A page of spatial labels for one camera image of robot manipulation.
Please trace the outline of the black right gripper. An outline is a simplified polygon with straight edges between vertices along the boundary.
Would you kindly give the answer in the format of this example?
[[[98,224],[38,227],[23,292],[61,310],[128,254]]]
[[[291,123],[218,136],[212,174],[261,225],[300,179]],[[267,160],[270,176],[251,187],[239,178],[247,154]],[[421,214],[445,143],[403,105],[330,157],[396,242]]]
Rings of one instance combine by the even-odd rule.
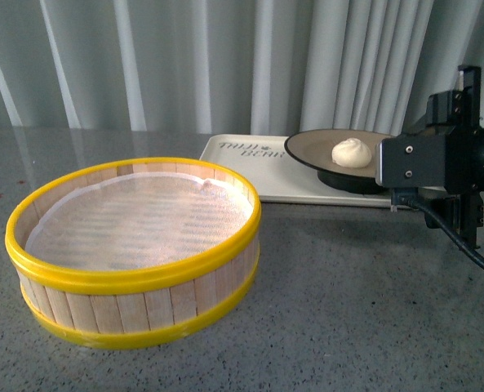
[[[427,101],[425,132],[444,136],[446,195],[428,197],[430,207],[468,245],[477,247],[484,223],[484,128],[481,126],[482,69],[458,67],[458,86],[432,94]]]

